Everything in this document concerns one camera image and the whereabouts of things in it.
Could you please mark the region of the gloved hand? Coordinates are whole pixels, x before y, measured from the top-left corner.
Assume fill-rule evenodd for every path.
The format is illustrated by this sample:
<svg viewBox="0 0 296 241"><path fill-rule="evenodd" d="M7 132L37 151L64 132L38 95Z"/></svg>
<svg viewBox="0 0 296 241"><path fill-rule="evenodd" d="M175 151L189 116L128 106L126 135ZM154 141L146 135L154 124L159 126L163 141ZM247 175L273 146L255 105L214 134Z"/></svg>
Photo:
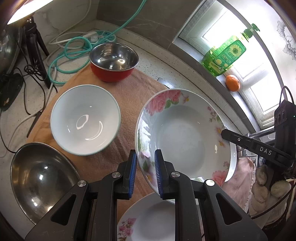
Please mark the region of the gloved hand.
<svg viewBox="0 0 296 241"><path fill-rule="evenodd" d="M291 190L291 184L286 180L271 184L272 177L273 169L266 165L261 165L255 172L249 215L260 228L278 221L287 207L285 195Z"/></svg>

